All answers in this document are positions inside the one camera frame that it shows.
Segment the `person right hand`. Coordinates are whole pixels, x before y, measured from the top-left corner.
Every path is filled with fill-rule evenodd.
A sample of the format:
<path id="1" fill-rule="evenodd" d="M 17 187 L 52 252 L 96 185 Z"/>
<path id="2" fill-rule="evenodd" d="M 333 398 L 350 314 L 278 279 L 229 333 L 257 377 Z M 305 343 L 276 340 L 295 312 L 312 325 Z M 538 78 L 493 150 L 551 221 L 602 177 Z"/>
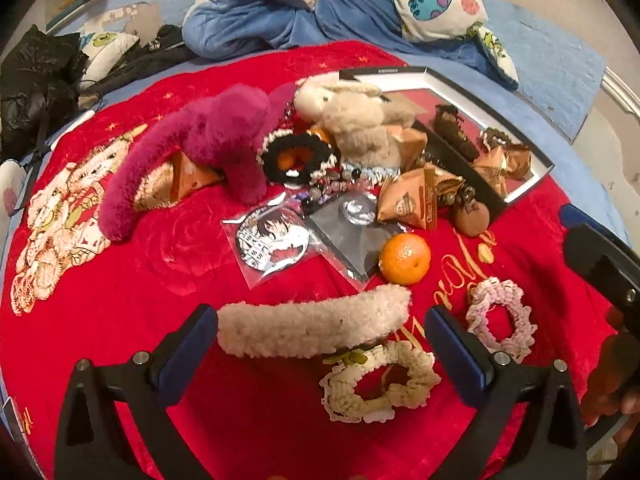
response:
<path id="1" fill-rule="evenodd" d="M 626 424 L 613 437 L 618 450 L 623 451 L 639 423 L 639 386 L 628 385 L 639 367 L 639 341 L 626 331 L 623 313 L 616 307 L 608 309 L 606 320 L 616 333 L 603 341 L 580 411 L 587 427 L 595 425 L 601 416 L 628 415 Z"/>

